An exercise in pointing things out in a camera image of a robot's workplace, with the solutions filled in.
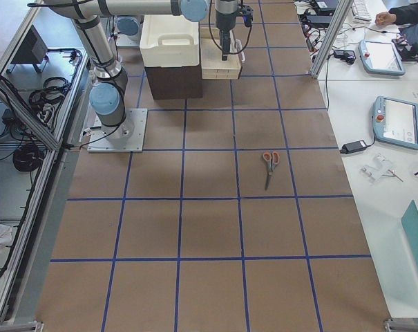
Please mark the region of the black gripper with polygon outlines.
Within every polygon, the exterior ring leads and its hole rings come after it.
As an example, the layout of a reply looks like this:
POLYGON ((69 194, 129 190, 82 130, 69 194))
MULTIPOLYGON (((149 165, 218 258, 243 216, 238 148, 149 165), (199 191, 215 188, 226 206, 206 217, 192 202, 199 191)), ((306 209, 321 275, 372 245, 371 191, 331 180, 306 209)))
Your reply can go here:
POLYGON ((222 61, 227 61, 228 54, 224 54, 224 53, 230 52, 230 45, 231 45, 230 32, 228 30, 220 30, 219 37, 220 37, 220 47, 223 52, 222 61))

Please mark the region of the person's dark sleeved forearm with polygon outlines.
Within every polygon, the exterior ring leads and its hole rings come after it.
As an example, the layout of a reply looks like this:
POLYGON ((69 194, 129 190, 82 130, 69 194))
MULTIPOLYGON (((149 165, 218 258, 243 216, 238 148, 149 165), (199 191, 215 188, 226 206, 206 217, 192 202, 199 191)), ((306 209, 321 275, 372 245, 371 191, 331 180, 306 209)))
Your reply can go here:
POLYGON ((396 16, 395 24, 417 24, 418 23, 418 2, 407 6, 391 8, 388 11, 396 16))

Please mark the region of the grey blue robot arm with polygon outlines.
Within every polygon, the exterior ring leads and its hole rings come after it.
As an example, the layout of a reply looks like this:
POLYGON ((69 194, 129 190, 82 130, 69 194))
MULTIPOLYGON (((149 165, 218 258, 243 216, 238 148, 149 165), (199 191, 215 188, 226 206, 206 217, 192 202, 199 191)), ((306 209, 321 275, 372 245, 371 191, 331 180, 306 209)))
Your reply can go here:
POLYGON ((135 37, 141 32, 141 23, 137 17, 118 16, 117 29, 123 35, 135 37))
POLYGON ((49 8, 56 14, 72 19, 79 38, 94 64, 98 84, 89 94, 89 102, 108 140, 125 140, 134 130, 124 106, 128 76, 108 44, 102 17, 128 14, 183 16, 187 21, 200 22, 216 11, 216 27, 220 31, 221 52, 230 52, 230 32, 240 14, 237 1, 42 1, 34 7, 49 8))

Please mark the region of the person's hand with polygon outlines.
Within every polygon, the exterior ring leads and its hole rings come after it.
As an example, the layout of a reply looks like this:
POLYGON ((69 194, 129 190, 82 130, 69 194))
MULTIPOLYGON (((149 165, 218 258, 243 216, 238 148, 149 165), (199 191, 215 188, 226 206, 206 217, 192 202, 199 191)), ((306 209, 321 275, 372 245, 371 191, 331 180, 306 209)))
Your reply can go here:
POLYGON ((387 26, 394 24, 397 20, 397 16, 390 12, 380 12, 375 16, 375 24, 378 26, 387 26))

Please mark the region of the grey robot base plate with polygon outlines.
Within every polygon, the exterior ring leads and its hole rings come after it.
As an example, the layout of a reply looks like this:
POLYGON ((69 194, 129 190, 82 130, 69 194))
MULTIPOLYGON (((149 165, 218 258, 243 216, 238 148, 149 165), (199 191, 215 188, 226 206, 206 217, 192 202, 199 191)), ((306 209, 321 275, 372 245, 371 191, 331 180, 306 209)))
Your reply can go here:
POLYGON ((91 144, 87 145, 90 153, 123 153, 142 152, 146 130, 148 110, 147 109, 126 109, 126 120, 119 129, 111 135, 109 127, 101 128, 101 121, 95 116, 93 126, 100 127, 91 133, 91 144))

